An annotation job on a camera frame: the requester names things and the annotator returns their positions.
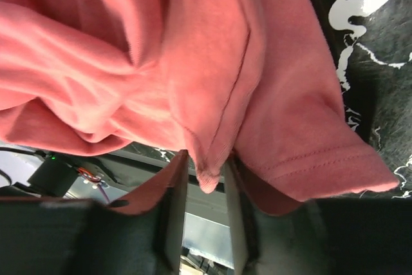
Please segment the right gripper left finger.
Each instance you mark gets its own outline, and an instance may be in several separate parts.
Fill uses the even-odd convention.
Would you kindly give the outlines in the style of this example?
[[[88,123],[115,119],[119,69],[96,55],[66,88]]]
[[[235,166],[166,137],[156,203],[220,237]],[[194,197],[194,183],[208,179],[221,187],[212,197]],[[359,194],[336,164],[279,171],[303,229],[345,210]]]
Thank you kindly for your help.
[[[79,175],[100,178],[60,155],[29,181],[1,188],[2,274],[178,274],[188,154],[180,151],[148,181],[102,204],[67,199]]]

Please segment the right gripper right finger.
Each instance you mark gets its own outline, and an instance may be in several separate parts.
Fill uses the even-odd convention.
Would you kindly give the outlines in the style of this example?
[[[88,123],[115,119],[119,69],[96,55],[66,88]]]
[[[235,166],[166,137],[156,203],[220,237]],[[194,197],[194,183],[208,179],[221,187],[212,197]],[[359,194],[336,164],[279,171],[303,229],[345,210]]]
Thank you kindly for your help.
[[[301,203],[238,159],[223,173],[236,274],[411,273],[411,200]]]

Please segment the coral red t shirt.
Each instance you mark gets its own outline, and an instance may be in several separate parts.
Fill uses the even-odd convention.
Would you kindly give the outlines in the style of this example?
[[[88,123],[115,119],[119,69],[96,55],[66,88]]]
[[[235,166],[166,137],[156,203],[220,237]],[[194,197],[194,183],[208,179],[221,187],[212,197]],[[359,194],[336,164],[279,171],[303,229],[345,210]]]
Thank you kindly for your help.
[[[398,184],[345,122],[310,0],[1,0],[1,140],[185,149],[206,193],[231,153],[300,202]]]

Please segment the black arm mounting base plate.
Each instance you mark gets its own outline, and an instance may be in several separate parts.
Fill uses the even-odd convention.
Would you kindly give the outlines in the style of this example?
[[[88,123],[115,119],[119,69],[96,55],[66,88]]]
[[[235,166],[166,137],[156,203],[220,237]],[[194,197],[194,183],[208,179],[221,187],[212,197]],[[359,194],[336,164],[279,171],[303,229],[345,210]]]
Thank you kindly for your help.
[[[172,151],[129,146],[96,157],[82,157],[1,145],[1,183],[24,192],[94,198],[106,204],[132,191],[170,163]],[[200,190],[192,162],[183,228],[185,260],[207,274],[207,265],[233,269],[229,220],[223,183],[212,194]]]

